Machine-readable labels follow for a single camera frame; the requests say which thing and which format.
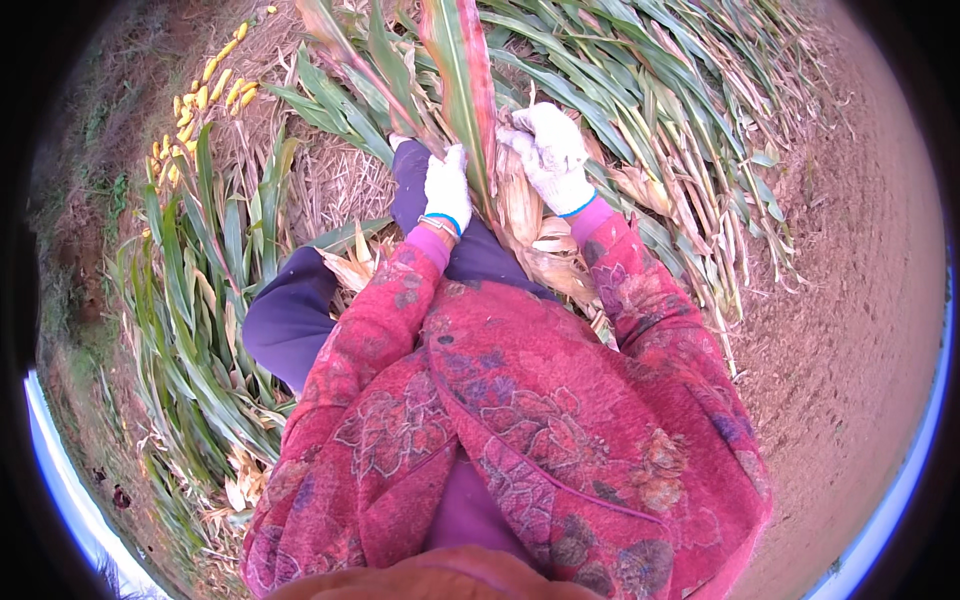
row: glove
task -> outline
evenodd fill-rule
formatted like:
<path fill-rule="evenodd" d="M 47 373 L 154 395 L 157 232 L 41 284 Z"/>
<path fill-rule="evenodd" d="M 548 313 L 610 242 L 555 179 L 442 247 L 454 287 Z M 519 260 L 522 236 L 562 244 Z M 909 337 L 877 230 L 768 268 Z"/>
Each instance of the glove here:
<path fill-rule="evenodd" d="M 557 216 L 580 212 L 596 196 L 596 189 L 587 183 L 588 154 L 576 123 L 548 102 L 517 110 L 513 116 L 515 126 L 533 135 L 497 130 L 497 141 L 520 155 L 527 179 Z"/>
<path fill-rule="evenodd" d="M 443 217 L 453 222 L 457 235 L 463 235 L 473 212 L 467 191 L 467 153 L 463 144 L 446 149 L 446 158 L 431 156 L 426 168 L 426 209 L 423 216 Z"/>

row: soil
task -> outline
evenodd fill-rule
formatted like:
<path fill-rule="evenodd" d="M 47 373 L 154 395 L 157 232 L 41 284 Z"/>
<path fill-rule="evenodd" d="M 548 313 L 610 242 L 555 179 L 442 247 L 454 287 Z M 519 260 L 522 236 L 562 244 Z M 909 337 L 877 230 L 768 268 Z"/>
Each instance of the soil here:
<path fill-rule="evenodd" d="M 787 293 L 755 252 L 750 287 L 776 292 L 743 292 L 737 389 L 776 507 L 737 600 L 802 597 L 863 528 L 913 439 L 943 327 L 944 224 L 923 140 L 874 44 L 840 9 L 829 20 L 828 76 L 853 92 L 856 139 L 817 132 L 775 186 L 811 285 Z"/>
<path fill-rule="evenodd" d="M 228 4 L 227 12 L 235 14 L 224 26 L 249 8 L 249 3 Z M 286 10 L 292 2 L 277 4 Z M 200 46 L 212 39 L 211 29 L 217 30 L 211 24 L 212 12 L 202 11 L 211 9 L 188 0 L 170 9 L 166 31 L 173 39 L 170 43 L 178 44 L 181 62 L 202 64 Z M 786 165 L 785 170 L 774 168 L 766 174 L 796 234 L 796 267 L 811 284 L 791 282 L 799 293 L 788 293 L 774 282 L 767 251 L 754 244 L 752 282 L 742 292 L 746 321 L 732 336 L 741 370 L 736 385 L 753 416 L 776 490 L 774 516 L 734 590 L 732 597 L 737 599 L 798 598 L 850 543 L 890 484 L 912 439 L 939 349 L 944 236 L 924 144 L 876 48 L 840 11 L 831 10 L 829 18 L 835 22 L 833 41 L 839 48 L 829 59 L 828 75 L 835 89 L 852 92 L 844 112 L 856 138 L 842 125 L 831 132 L 812 129 L 809 138 L 797 143 L 778 165 Z M 264 65 L 273 60 L 276 47 L 270 51 L 269 57 L 238 55 L 238 61 L 249 61 L 238 62 L 242 72 L 253 72 L 258 60 Z M 139 77 L 136 70 L 131 76 Z M 166 106 L 173 94 L 163 86 L 163 82 L 147 86 L 144 102 L 156 102 L 169 111 Z M 264 122 L 274 115 L 269 106 Z M 131 126 L 149 130 L 151 124 L 132 120 L 108 128 L 119 132 L 121 126 L 126 131 Z M 123 157 L 146 153 L 144 140 L 155 138 L 156 132 L 146 133 L 149 136 L 140 132 L 116 136 L 110 144 L 112 154 L 97 159 L 109 162 L 111 173 L 117 169 L 139 173 L 139 158 Z M 272 133 L 265 135 L 269 147 Z M 296 135 L 304 147 L 330 141 L 310 132 Z M 300 158 L 291 193 L 311 209 L 298 204 L 302 213 L 288 214 L 297 241 L 316 235 L 320 228 L 341 225 L 347 213 L 366 218 L 382 212 L 389 181 L 375 176 L 370 179 L 373 184 L 359 180 L 346 188 L 332 177 L 353 165 L 362 167 L 361 156 L 328 164 Z M 325 188 L 321 180 L 334 181 L 334 186 Z M 360 183 L 375 188 L 375 194 L 355 193 Z M 73 286 L 83 290 L 75 318 L 103 325 L 101 313 L 110 307 L 99 272 L 102 217 L 82 202 L 83 194 L 70 192 L 80 195 L 67 196 L 57 224 L 59 244 L 52 255 L 60 266 L 69 267 Z M 346 199 L 348 205 L 330 199 Z M 810 199 L 814 206 L 807 205 Z M 127 210 L 118 238 L 126 239 L 137 227 L 142 226 Z M 97 495 L 104 499 L 105 513 L 130 532 L 138 547 L 152 548 L 154 561 L 170 573 L 163 535 L 150 510 L 150 484 L 140 473 L 132 447 L 144 435 L 138 425 L 149 427 L 149 420 L 133 391 L 135 371 L 124 344 L 111 352 L 115 354 L 108 374 L 128 429 L 129 439 L 123 444 L 103 442 L 103 419 L 90 408 L 99 406 L 91 404 L 101 398 L 99 386 L 78 388 L 70 380 L 61 348 L 46 361 L 45 383 L 53 385 L 54 398 L 62 396 L 76 413 L 70 437 L 84 452 L 77 456 L 84 458 L 82 471 L 91 482 L 90 469 L 103 466 L 94 464 L 95 457 L 116 457 L 108 481 L 91 483 L 103 487 Z M 114 481 L 132 497 L 133 504 L 122 515 L 109 507 L 108 490 Z M 178 582 L 195 596 L 216 595 L 216 584 L 211 579 L 190 589 Z"/>

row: purple sleeve cuff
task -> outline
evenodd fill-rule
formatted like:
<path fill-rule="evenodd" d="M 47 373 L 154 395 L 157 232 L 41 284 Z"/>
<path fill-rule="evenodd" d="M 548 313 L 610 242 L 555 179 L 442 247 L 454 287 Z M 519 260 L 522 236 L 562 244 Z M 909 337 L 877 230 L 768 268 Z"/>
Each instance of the purple sleeve cuff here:
<path fill-rule="evenodd" d="M 437 265 L 440 274 L 444 274 L 446 265 L 450 262 L 450 249 L 439 235 L 429 229 L 414 228 L 407 234 L 407 244 L 421 249 L 427 258 Z"/>
<path fill-rule="evenodd" d="M 603 198 L 595 196 L 590 204 L 580 210 L 576 222 L 570 227 L 570 235 L 582 248 L 590 234 L 613 216 L 613 209 Z"/>

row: dark blue pants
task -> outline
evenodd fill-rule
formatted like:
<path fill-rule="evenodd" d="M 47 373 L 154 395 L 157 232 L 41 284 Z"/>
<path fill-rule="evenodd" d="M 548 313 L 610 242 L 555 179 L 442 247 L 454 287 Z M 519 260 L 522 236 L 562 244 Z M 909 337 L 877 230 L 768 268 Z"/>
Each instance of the dark blue pants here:
<path fill-rule="evenodd" d="M 393 171 L 397 188 L 390 213 L 404 234 L 417 226 L 426 209 L 423 184 L 429 158 L 430 152 L 419 142 L 403 142 L 396 149 Z M 470 220 L 450 253 L 444 275 L 454 281 L 498 281 L 540 298 L 557 299 L 527 278 L 479 218 Z M 337 278 L 320 254 L 313 248 L 299 248 L 257 294 L 247 312 L 243 325 L 247 351 L 297 392 L 303 389 L 317 352 L 336 324 L 328 312 L 336 287 Z"/>

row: husked corn ear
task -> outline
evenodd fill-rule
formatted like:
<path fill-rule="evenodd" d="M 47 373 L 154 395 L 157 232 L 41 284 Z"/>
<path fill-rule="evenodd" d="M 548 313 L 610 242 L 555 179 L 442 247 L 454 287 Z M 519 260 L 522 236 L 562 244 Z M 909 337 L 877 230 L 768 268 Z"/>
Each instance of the husked corn ear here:
<path fill-rule="evenodd" d="M 220 54 L 217 55 L 217 62 L 220 62 L 221 60 L 225 59 L 225 58 L 227 57 L 227 55 L 228 55 L 230 52 L 232 52 L 234 48 L 237 47 L 237 44 L 238 44 L 238 43 L 240 43 L 240 42 L 237 41 L 236 39 L 232 39 L 232 40 L 230 40 L 229 42 L 227 42 L 227 45 L 224 46 L 224 49 L 221 50 L 221 51 L 220 51 Z"/>
<path fill-rule="evenodd" d="M 227 69 L 220 74 L 220 80 L 217 81 L 213 91 L 210 92 L 210 104 L 220 100 L 220 95 L 224 93 L 224 86 L 227 85 L 230 75 L 233 75 L 233 69 Z"/>
<path fill-rule="evenodd" d="M 189 125 L 180 130 L 180 133 L 177 133 L 177 139 L 181 142 L 185 142 L 190 139 L 190 135 L 193 134 L 193 128 L 197 125 L 196 121 L 190 121 Z"/>
<path fill-rule="evenodd" d="M 200 91 L 197 92 L 197 108 L 200 110 L 206 110 L 206 105 L 209 99 L 210 90 L 206 88 L 206 85 L 200 88 Z"/>
<path fill-rule="evenodd" d="M 240 95 L 240 87 L 243 85 L 243 78 L 240 77 L 237 81 L 233 82 L 233 87 L 230 89 L 230 93 L 227 94 L 227 107 L 237 99 L 237 96 Z"/>
<path fill-rule="evenodd" d="M 253 99 L 253 96 L 256 95 L 256 88 L 251 88 L 247 90 L 247 93 L 243 95 L 243 98 L 240 99 L 240 106 L 245 107 L 250 103 L 250 100 Z"/>
<path fill-rule="evenodd" d="M 213 70 L 217 68 L 218 62 L 220 62 L 220 59 L 210 59 L 206 62 L 206 67 L 204 68 L 204 76 L 203 76 L 204 83 L 209 81 L 210 76 L 213 75 Z"/>

